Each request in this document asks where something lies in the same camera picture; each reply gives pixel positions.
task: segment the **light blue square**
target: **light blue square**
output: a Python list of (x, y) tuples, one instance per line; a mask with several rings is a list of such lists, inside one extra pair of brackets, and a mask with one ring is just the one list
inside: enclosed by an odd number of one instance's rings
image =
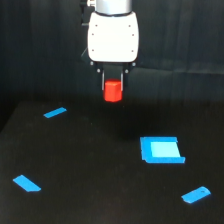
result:
[(151, 142), (153, 157), (180, 157), (176, 142)]

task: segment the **red block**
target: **red block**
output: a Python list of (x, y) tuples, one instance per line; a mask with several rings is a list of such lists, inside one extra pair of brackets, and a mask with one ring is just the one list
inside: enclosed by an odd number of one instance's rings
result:
[(117, 102), (122, 100), (121, 81), (109, 79), (104, 86), (104, 99), (108, 102)]

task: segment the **blue sticker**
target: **blue sticker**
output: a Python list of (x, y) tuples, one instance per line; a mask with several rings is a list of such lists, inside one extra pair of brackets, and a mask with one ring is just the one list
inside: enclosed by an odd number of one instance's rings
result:
[(56, 116), (58, 114), (61, 114), (61, 113), (65, 112), (65, 111), (67, 111), (67, 110), (65, 108), (61, 107), (59, 109), (56, 109), (56, 110), (53, 110), (53, 111), (51, 111), (49, 113), (44, 114), (44, 116), (46, 118), (50, 118), (50, 117)]
[(41, 190), (41, 188), (39, 188), (36, 184), (31, 182), (29, 179), (27, 179), (23, 175), (15, 178), (13, 181), (16, 184), (18, 184), (20, 187), (22, 187), (24, 190), (26, 190), (27, 192)]
[(185, 194), (182, 196), (183, 200), (189, 204), (194, 203), (195, 201), (198, 201), (199, 199), (202, 199), (208, 195), (210, 195), (210, 191), (206, 187), (200, 187), (194, 191), (191, 191), (188, 194)]
[(180, 157), (176, 137), (143, 137), (140, 138), (142, 160), (147, 163), (184, 163)]

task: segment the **blue tape strip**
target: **blue tape strip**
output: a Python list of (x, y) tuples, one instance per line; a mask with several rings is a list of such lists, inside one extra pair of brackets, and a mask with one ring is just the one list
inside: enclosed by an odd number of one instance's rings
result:
[(199, 199), (202, 199), (210, 194), (211, 194), (211, 192), (206, 187), (199, 187), (198, 189), (191, 191), (188, 194), (183, 195), (182, 198), (185, 202), (191, 204), (191, 203), (194, 203), (195, 201), (198, 201)]
[(142, 160), (147, 163), (185, 163), (185, 157), (153, 157), (152, 142), (177, 142), (176, 137), (141, 137)]
[(50, 118), (50, 117), (56, 116), (58, 114), (61, 114), (61, 113), (65, 112), (65, 111), (67, 111), (67, 110), (65, 108), (61, 107), (59, 109), (56, 109), (56, 110), (53, 110), (53, 111), (51, 111), (49, 113), (44, 114), (44, 116), (46, 118)]
[(151, 142), (147, 141), (146, 138), (140, 138), (142, 159), (147, 161), (152, 158)]
[(152, 157), (147, 163), (185, 163), (185, 157)]
[(13, 181), (18, 184), (20, 187), (22, 187), (27, 192), (30, 191), (40, 191), (41, 188), (39, 188), (36, 184), (31, 182), (29, 179), (24, 177), (23, 175), (13, 179)]
[(144, 137), (150, 142), (178, 142), (176, 137)]

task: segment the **blue tile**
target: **blue tile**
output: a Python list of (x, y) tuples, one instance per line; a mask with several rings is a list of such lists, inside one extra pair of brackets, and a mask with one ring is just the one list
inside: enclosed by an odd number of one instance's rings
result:
[(53, 111), (51, 111), (51, 112), (49, 112), (49, 113), (44, 114), (44, 116), (45, 116), (46, 118), (51, 118), (51, 117), (53, 117), (53, 116), (56, 116), (56, 115), (58, 115), (58, 114), (61, 114), (61, 113), (65, 112), (65, 111), (67, 111), (67, 110), (66, 110), (65, 108), (61, 107), (61, 108), (59, 108), (59, 109), (56, 109), (56, 110), (53, 110)]
[(13, 181), (18, 184), (20, 187), (22, 187), (27, 192), (30, 191), (40, 191), (41, 188), (39, 188), (36, 184), (31, 182), (29, 179), (24, 177), (23, 175), (13, 179)]
[(191, 203), (194, 203), (195, 201), (198, 201), (210, 194), (211, 194), (210, 191), (206, 187), (200, 187), (194, 191), (191, 191), (188, 194), (183, 195), (182, 199), (185, 202), (191, 204)]

